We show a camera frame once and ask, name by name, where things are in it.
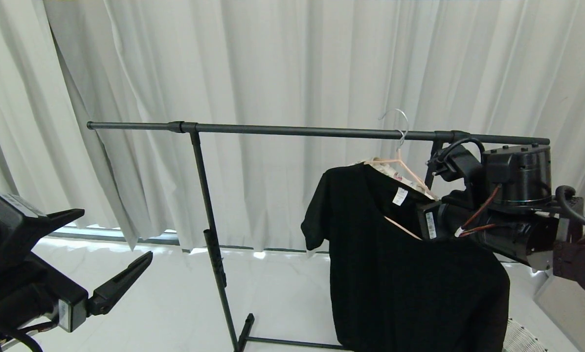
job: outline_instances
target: clothes rack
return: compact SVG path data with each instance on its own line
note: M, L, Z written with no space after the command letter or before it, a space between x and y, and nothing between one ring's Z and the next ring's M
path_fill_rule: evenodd
M210 189L205 174L205 164L203 163L203 153L201 150L200 132L212 133L235 133L235 134L276 134L288 136L329 136L345 138L367 138L367 139L400 139L402 132L398 130L362 130L362 129L330 129L322 127L288 127L288 126L259 126L259 125L220 125L212 123L196 122L169 122L169 123L129 123L129 122L88 122L87 128L90 130L161 130L176 133L190 134L192 148L195 154L197 173L199 174L199 183L203 194L203 203L208 221L208 229L203 232L205 243L210 256L210 263L214 272L217 289L223 313L227 322L227 329L234 352L242 352L248 341L261 343L275 343L280 345L305 346L314 348L327 348L331 350L346 350L340 345L330 345L324 343L311 343L305 341L292 341L284 339L259 338L250 336L251 328L254 324L255 317L253 313L248 314L243 325L240 336L236 336L232 314L225 293L227 279L223 268L223 259L221 257L221 247L217 236L216 222L214 221L214 210L212 209L212 199L210 198ZM433 142L430 155L435 154L443 147L443 143L453 143L462 138L473 137L482 143L501 143L501 144L532 144L538 143L549 145L548 138L521 137L521 136L500 136L492 134L469 134L463 131L409 131L406 140L424 140ZM427 169L425 184L431 188L433 174Z

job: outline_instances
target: white floor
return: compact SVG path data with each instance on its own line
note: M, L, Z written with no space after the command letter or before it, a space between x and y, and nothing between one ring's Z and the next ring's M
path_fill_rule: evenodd
M147 250L149 269L107 316L90 317L67 334L54 329L35 336L45 352L227 352L232 350L205 249L139 245L130 252L116 242L43 239L34 252L92 290ZM338 343L331 319L330 258L296 252L224 250L227 295L236 333L255 314L252 336ZM532 301L543 273L508 264L510 316L550 352L576 348ZM248 343L247 352L323 352L294 346ZM11 349L25 351L24 346Z

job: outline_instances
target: hanger hook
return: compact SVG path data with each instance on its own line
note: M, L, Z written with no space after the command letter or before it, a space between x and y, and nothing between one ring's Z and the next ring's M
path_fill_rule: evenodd
M395 110L396 110L396 111L399 111L399 112L401 113L401 115L402 115L402 116L404 116L404 119L406 119L406 124L407 124L407 125L406 125L406 131L405 131L405 132L404 132L404 131L402 131L402 130L400 130L400 129L396 129L397 131L399 131L399 132L401 132L401 133L402 133L402 137L400 138L400 140L399 140L399 145L398 145L398 147L397 147L397 150L399 150L399 149L400 149L400 147L402 147L402 145L404 145L404 142L405 142L405 140L406 140L406 134L408 134L408 132L409 132L409 119L408 119L408 116L406 116L406 113L404 112L404 110L401 110L401 109L399 109L399 108L390 109L390 110L386 111L386 112L385 112L385 113L382 115L382 117L378 118L378 120L382 120L383 118L385 118L385 116L386 116L386 115L387 115L389 112L391 112L391 111L395 111Z

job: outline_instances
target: barcode label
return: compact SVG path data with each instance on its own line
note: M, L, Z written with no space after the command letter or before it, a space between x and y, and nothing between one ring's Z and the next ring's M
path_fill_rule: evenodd
M434 214L432 212L425 213L425 220L427 221L427 232L429 232L429 239L436 238L436 225L434 225Z
M393 203L395 203L396 205L402 205L407 196L408 196L407 190L398 189L397 194L395 194L395 198L393 198Z

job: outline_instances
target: clothes hanger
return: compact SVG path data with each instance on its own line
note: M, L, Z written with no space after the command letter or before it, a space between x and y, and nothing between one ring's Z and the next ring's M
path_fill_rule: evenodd
M386 114L388 114L389 112L391 112L393 110L399 111L401 113L401 115L404 116L404 119L406 120L406 123L407 123L405 132L397 129L399 132L402 133L402 137L399 140L399 145L397 146L397 158L394 158L394 159L375 159L375 160L370 160L366 163L369 165L373 165L373 164L377 164L377 163L398 163L398 165L400 165L404 170L406 170L406 172L408 172L408 174L410 174L412 176L412 178L414 178L414 181L416 181L416 183L418 183L418 185L420 185L420 187L422 189L424 189L427 194L432 196L432 198L434 198L434 200L439 200L438 196L436 196L436 194L434 194L431 191L431 189L429 189L429 187L427 187L427 185L425 185L424 181L419 176L417 176L408 167L408 165L406 165L406 163L402 160L402 145L404 145L406 134L408 134L408 132L409 132L409 119L408 119L408 116L406 116L406 113L401 109L397 109L397 108L390 109L390 110L386 111L382 115L382 117L380 117L380 120L383 119L386 116Z

